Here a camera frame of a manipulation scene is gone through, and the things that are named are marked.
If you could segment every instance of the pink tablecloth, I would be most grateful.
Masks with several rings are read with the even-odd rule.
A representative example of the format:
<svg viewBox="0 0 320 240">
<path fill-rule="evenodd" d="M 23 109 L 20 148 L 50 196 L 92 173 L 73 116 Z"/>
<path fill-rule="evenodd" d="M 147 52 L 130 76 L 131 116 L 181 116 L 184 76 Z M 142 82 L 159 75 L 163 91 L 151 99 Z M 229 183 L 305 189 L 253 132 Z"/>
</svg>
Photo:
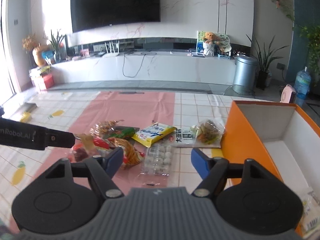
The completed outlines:
<svg viewBox="0 0 320 240">
<path fill-rule="evenodd" d="M 104 120 L 120 120 L 123 126 L 144 128 L 152 122 L 173 124 L 174 93 L 144 92 L 137 94 L 121 94 L 119 92 L 102 92 L 83 111 L 81 116 L 70 127 L 72 133 L 88 133 L 97 122 Z M 135 147 L 145 152 L 145 147 L 136 143 Z M 69 149 L 56 148 L 37 172 L 37 177 L 58 159 L 66 157 Z M 119 170 L 113 178 L 118 187 L 127 194 L 132 187 L 141 187 L 143 178 L 139 176 L 141 166 L 128 170 Z M 75 178 L 75 182 L 89 186 L 87 179 Z"/>
</svg>

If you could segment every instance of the white marble wall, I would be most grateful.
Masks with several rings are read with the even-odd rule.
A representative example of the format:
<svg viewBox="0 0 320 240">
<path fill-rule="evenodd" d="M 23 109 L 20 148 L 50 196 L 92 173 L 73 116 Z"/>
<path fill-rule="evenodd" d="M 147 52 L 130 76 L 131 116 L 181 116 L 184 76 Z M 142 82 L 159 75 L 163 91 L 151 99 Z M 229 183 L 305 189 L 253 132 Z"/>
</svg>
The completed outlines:
<svg viewBox="0 0 320 240">
<path fill-rule="evenodd" d="M 159 23 L 115 25 L 73 34 L 70 0 L 31 0 L 31 25 L 42 42 L 51 29 L 61 29 L 68 34 L 70 46 L 140 37 L 196 38 L 198 30 L 227 31 L 232 42 L 250 46 L 245 34 L 252 35 L 253 0 L 161 0 Z"/>
</svg>

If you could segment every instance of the water bottle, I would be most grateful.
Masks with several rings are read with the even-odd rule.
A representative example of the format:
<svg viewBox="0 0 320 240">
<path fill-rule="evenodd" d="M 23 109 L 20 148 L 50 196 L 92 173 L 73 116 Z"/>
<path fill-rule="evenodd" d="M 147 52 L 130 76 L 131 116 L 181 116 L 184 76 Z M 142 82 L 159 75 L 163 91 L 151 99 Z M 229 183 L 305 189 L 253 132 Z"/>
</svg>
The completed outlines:
<svg viewBox="0 0 320 240">
<path fill-rule="evenodd" d="M 307 70 L 301 70 L 297 73 L 296 82 L 294 83 L 294 89 L 297 92 L 297 97 L 300 99 L 306 99 L 307 93 L 309 92 L 309 87 L 311 83 L 311 76 Z"/>
</svg>

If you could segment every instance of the black tv screen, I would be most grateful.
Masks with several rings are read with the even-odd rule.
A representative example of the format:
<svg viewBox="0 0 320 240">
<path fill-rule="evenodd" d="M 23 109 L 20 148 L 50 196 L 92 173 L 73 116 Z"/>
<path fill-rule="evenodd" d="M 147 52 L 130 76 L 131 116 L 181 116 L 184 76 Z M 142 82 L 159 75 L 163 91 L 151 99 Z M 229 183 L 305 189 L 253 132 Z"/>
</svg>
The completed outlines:
<svg viewBox="0 0 320 240">
<path fill-rule="evenodd" d="M 160 22 L 160 0 L 71 0 L 73 32 L 136 22 Z"/>
</svg>

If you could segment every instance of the wall outlet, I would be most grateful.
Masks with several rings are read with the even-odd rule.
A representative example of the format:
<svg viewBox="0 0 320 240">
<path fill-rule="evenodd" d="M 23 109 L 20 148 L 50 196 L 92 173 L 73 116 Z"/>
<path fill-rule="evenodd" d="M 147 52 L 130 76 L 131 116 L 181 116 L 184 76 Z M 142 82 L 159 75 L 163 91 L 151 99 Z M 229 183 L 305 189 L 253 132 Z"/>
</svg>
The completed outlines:
<svg viewBox="0 0 320 240">
<path fill-rule="evenodd" d="M 285 64 L 278 63 L 277 64 L 277 69 L 285 70 Z"/>
<path fill-rule="evenodd" d="M 94 45 L 93 51 L 94 52 L 100 52 L 100 51 L 106 51 L 106 46 L 104 44 Z"/>
</svg>

